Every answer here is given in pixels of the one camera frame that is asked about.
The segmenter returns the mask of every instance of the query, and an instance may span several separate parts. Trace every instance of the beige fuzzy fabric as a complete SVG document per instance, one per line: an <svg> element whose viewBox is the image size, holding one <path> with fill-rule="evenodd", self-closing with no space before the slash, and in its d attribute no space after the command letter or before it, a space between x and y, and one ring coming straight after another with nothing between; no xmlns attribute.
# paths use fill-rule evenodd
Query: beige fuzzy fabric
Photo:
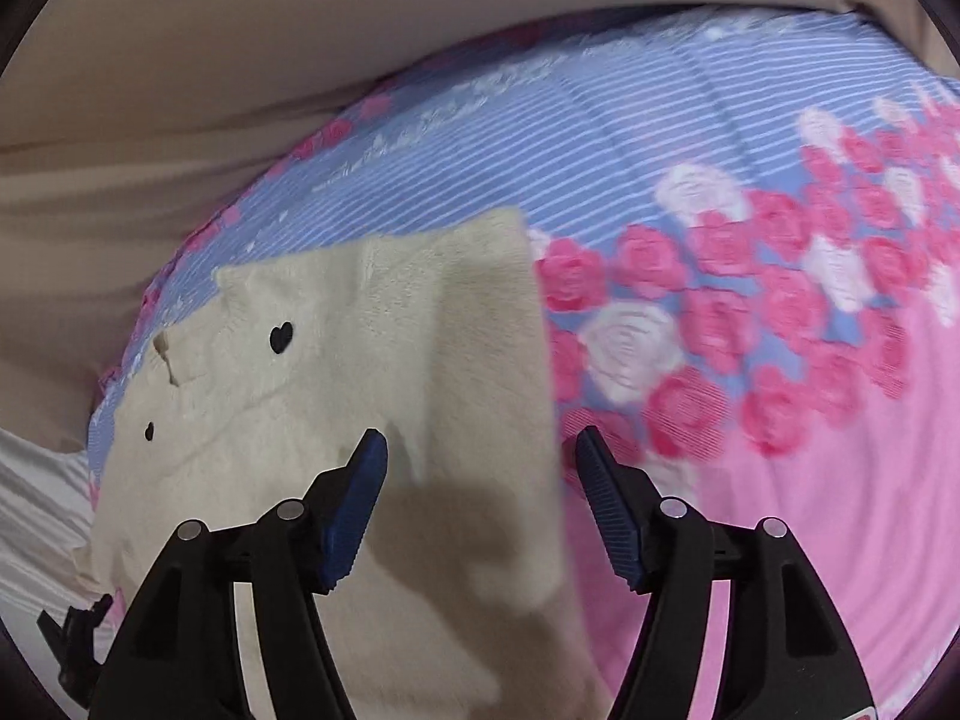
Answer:
<svg viewBox="0 0 960 720"><path fill-rule="evenodd" d="M130 598L176 524L256 520L376 427L387 482L352 576L318 603L358 716L606 716L565 565L520 214L222 269L217 283L155 339L117 410L83 556L97 581ZM283 322L294 337L275 354ZM238 608L263 720L253 613Z"/></svg>

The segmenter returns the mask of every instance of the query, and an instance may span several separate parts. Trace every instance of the fleece towel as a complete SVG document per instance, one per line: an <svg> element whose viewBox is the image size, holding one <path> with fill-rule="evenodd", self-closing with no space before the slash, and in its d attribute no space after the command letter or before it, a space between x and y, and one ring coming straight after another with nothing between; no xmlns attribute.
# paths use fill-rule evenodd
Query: fleece towel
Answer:
<svg viewBox="0 0 960 720"><path fill-rule="evenodd" d="M217 283L155 336L117 410L85 556L94 576L130 598L176 524L251 522L376 427L387 482L352 576L318 601L357 714L603 716L563 558L520 213L224 268ZM288 346L272 344L287 322ZM265 718L252 617L238 605L251 709Z"/></svg>

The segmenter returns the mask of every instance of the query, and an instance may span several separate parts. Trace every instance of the floral fabric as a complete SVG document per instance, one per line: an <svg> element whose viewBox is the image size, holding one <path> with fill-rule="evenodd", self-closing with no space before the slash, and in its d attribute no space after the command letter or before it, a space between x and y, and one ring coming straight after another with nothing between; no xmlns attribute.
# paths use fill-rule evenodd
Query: floral fabric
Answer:
<svg viewBox="0 0 960 720"><path fill-rule="evenodd" d="M218 266L515 205L560 441L595 424L707 517L782 517L894 717L960 621L956 91L856 15L595 14L430 57L157 276L91 420L94 480L142 349L213 297ZM568 452L568 540L616 689L644 605L611 573ZM722 651L712 628L697 720Z"/></svg>

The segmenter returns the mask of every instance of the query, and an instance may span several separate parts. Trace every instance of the blue striped fabric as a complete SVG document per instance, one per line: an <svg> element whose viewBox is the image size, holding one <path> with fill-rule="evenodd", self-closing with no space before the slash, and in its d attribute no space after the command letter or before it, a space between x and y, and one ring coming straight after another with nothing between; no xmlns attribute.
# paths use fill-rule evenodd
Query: blue striped fabric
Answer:
<svg viewBox="0 0 960 720"><path fill-rule="evenodd" d="M517 47L507 34L407 71L380 96L389 113L354 106L341 119L349 137L285 160L239 199L219 234L179 255L152 286L155 311L90 422L97 483L143 348L213 297L219 266L436 229L504 205L549 236L610 250L626 224L663 223L654 186L679 162L795 193L805 181L798 111L816 106L848 127L875 128L878 95L914 114L922 107L911 84L941 90L854 14L604 13L544 25L533 43Z"/></svg>

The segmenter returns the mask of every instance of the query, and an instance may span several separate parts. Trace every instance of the black heart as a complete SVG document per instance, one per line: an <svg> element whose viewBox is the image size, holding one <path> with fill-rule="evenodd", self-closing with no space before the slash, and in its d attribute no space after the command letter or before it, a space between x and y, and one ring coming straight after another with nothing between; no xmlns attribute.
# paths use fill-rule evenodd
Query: black heart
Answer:
<svg viewBox="0 0 960 720"><path fill-rule="evenodd" d="M270 331L270 348L277 354L282 354L293 340L294 326L290 322L283 322Z"/></svg>

